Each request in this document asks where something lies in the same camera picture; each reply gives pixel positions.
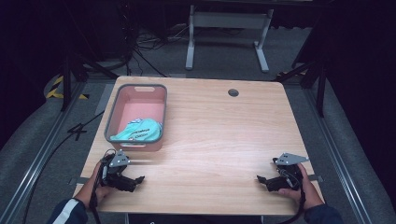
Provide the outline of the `teal snack packet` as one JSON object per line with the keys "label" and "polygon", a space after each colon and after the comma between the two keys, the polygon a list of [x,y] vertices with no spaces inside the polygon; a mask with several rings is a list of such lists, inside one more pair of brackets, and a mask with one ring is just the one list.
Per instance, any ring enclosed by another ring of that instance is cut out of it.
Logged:
{"label": "teal snack packet", "polygon": [[154,119],[135,119],[129,121],[125,128],[111,135],[113,141],[154,141],[160,138],[163,126]]}

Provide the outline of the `aluminium floor rail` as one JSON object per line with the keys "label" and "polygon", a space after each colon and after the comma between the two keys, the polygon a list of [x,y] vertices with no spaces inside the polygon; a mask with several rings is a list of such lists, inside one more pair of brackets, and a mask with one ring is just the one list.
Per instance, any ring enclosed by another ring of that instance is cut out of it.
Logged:
{"label": "aluminium floor rail", "polygon": [[63,99],[48,99],[0,152],[0,224],[13,224],[19,218],[46,161],[62,141],[63,127],[85,86],[77,83],[72,88],[72,100],[65,111]]}
{"label": "aluminium floor rail", "polygon": [[310,90],[303,90],[304,97],[309,104],[310,109],[314,113],[315,120],[320,128],[322,135],[324,136],[326,145],[328,146],[328,154],[332,164],[334,166],[335,172],[337,173],[346,197],[351,205],[356,219],[359,224],[373,224],[371,217],[361,199],[360,194],[356,188],[356,185],[346,167],[346,163],[342,159],[342,156],[338,150],[337,145],[332,137],[329,127],[322,118],[316,108],[316,99],[314,94]]}

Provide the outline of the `white metal table frame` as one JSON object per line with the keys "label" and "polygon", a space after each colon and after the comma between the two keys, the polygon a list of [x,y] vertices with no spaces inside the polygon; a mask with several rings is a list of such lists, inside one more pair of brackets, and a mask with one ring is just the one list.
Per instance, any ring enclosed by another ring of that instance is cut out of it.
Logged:
{"label": "white metal table frame", "polygon": [[253,43],[261,70],[264,73],[269,72],[269,66],[266,61],[263,45],[267,36],[274,11],[269,9],[263,14],[251,13],[232,13],[232,12],[202,12],[197,11],[194,5],[190,6],[189,15],[189,44],[185,68],[193,68],[194,59],[194,29],[195,28],[235,28],[235,29],[255,29],[261,31],[261,37]]}

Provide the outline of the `black metal stand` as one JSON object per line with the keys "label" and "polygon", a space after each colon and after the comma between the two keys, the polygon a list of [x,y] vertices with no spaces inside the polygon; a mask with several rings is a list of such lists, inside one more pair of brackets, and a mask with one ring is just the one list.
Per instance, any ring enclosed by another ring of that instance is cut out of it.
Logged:
{"label": "black metal stand", "polygon": [[62,75],[64,77],[64,99],[62,111],[66,110],[72,100],[71,76],[74,76],[77,82],[86,82],[88,80],[89,76],[84,64],[89,65],[93,70],[96,70],[111,79],[117,79],[119,77],[109,69],[103,67],[97,62],[89,60],[81,54],[73,51],[68,52],[64,58],[62,71]]}
{"label": "black metal stand", "polygon": [[304,72],[304,77],[300,81],[300,86],[303,89],[311,89],[315,82],[318,83],[317,86],[317,96],[316,96],[316,110],[318,114],[323,118],[323,104],[324,104],[324,93],[326,86],[326,73],[327,73],[327,60],[319,59],[313,62],[304,63],[296,68],[293,68],[289,72],[281,72],[276,76],[274,82],[282,83],[296,75]]}

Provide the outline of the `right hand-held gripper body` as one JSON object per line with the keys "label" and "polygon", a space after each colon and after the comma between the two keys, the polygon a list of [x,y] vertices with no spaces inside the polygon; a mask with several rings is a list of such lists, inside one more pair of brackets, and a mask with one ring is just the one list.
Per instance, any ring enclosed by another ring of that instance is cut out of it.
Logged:
{"label": "right hand-held gripper body", "polygon": [[283,153],[280,157],[273,158],[276,170],[280,174],[275,189],[299,189],[303,176],[298,164],[306,161],[309,161],[308,157],[291,153]]}

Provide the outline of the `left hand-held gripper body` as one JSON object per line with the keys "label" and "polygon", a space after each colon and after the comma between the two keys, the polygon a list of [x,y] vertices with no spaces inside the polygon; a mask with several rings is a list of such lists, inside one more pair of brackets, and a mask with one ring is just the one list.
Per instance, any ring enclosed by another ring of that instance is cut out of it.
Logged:
{"label": "left hand-held gripper body", "polygon": [[121,184],[126,184],[121,173],[127,168],[129,158],[120,149],[113,154],[107,154],[102,158],[102,174],[100,183],[102,186],[109,186],[118,189]]}

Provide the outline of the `pink basket with grey rim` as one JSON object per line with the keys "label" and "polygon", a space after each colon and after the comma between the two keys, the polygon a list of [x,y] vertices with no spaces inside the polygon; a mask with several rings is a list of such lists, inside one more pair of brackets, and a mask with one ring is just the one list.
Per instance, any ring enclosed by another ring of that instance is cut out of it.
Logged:
{"label": "pink basket with grey rim", "polygon": [[130,151],[158,151],[163,145],[163,130],[154,141],[113,141],[111,135],[121,132],[129,121],[154,119],[163,126],[167,89],[160,84],[123,84],[110,98],[109,114],[104,137],[115,149]]}

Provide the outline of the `person's left hand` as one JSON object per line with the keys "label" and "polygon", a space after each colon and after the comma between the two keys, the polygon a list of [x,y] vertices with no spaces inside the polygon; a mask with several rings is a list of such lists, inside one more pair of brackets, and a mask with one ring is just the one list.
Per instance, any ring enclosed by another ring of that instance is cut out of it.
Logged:
{"label": "person's left hand", "polygon": [[91,177],[83,185],[80,191],[74,196],[76,200],[83,202],[86,208],[90,207],[90,200],[93,193],[96,194],[97,202],[100,203],[111,192],[111,187],[94,186],[100,165],[100,162],[96,164]]}

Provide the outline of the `person's right hand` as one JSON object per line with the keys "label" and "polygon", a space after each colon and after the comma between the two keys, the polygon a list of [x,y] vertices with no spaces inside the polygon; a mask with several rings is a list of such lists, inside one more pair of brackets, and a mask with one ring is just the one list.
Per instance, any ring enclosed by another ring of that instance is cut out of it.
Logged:
{"label": "person's right hand", "polygon": [[301,163],[298,163],[298,167],[299,167],[302,177],[303,177],[303,180],[302,180],[303,188],[300,189],[299,191],[292,190],[292,189],[280,189],[277,193],[279,195],[291,198],[298,203],[302,199],[301,192],[303,191],[305,194],[304,210],[324,204],[324,202],[319,197],[315,186],[309,180],[304,166]]}

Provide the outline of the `black tape cross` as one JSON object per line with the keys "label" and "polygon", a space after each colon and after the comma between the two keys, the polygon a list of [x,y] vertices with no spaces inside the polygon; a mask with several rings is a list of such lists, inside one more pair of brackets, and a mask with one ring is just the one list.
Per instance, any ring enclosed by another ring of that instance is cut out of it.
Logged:
{"label": "black tape cross", "polygon": [[67,132],[70,134],[74,134],[75,140],[78,141],[80,136],[86,132],[86,130],[84,129],[85,125],[82,123],[77,124],[76,126],[72,127],[71,129],[69,129]]}

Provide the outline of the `yellow and black floor tape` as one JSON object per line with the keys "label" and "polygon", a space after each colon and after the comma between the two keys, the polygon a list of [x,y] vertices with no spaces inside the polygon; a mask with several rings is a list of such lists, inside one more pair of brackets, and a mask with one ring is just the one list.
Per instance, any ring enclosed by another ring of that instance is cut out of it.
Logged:
{"label": "yellow and black floor tape", "polygon": [[53,82],[51,88],[49,89],[46,97],[47,98],[59,98],[63,99],[64,95],[58,92],[59,87],[61,86],[62,82],[64,81],[64,77],[59,75]]}

